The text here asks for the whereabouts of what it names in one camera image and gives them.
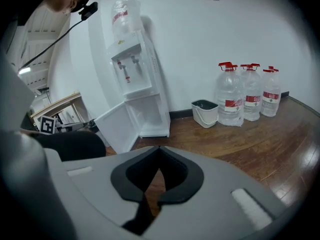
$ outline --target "plastic water bottle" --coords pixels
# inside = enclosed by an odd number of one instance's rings
[[[236,74],[237,65],[220,63],[223,73],[217,78],[215,99],[218,108],[218,122],[225,126],[242,126],[244,123],[244,87]]]
[[[278,111],[279,102],[281,99],[281,89],[279,84],[278,71],[273,66],[269,69],[264,69],[263,81],[263,96],[261,114],[266,117],[274,117]]]
[[[245,71],[241,72],[244,87],[244,119],[248,121],[256,121],[260,118],[260,110],[262,105],[263,86],[257,68],[260,64],[241,65]]]
[[[115,40],[119,40],[134,31],[144,31],[140,17],[139,1],[120,0],[115,2],[111,9],[111,19]]]

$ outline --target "white bucket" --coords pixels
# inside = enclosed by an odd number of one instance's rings
[[[199,99],[191,103],[193,119],[202,127],[210,128],[218,121],[218,105],[206,100]]]

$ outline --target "red label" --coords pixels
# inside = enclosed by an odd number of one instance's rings
[[[274,94],[274,93],[270,93],[270,92],[264,91],[263,92],[263,97],[266,97],[268,99],[277,100],[277,99],[279,99],[279,94]]]
[[[115,15],[113,17],[112,24],[115,23],[115,21],[117,19],[119,19],[120,17],[125,16],[125,15],[128,15],[128,11],[127,10],[125,12],[119,12],[117,15]]]
[[[239,107],[242,105],[242,99],[238,100],[225,100],[225,106],[228,108],[234,108],[234,107]]]
[[[245,97],[246,102],[259,102],[260,101],[260,96],[246,96]]]

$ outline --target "bucket handle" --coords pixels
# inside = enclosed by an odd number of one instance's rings
[[[213,120],[213,121],[212,121],[212,122],[210,122],[210,123],[206,123],[206,122],[204,121],[204,119],[202,118],[202,116],[200,115],[200,113],[199,113],[199,111],[198,111],[197,107],[195,108],[195,111],[196,111],[197,115],[200,117],[201,121],[202,121],[203,123],[205,123],[207,126],[212,125],[213,123],[215,123],[215,122],[217,122],[217,121],[218,121],[218,119],[217,119],[217,120]]]

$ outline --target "black cable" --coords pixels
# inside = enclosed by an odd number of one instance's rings
[[[30,65],[31,62],[33,62],[35,59],[39,58],[42,54],[44,54],[46,51],[48,51],[52,46],[54,46],[57,42],[59,42],[62,38],[64,38],[76,25],[80,24],[81,22],[83,22],[84,20],[79,21],[78,23],[74,24],[72,27],[70,27],[68,29],[67,32],[65,32],[60,38],[58,38],[53,44],[51,44],[48,48],[44,49],[42,52],[40,52],[37,56],[35,56],[34,58],[30,59],[26,64],[24,64],[19,70],[26,68],[27,66]]]
[[[50,100],[50,98],[49,98],[49,96],[48,96],[47,90],[45,90],[45,93],[46,93],[46,96],[48,97],[48,100],[49,100],[50,104],[52,104],[52,103],[51,103],[51,100]]]

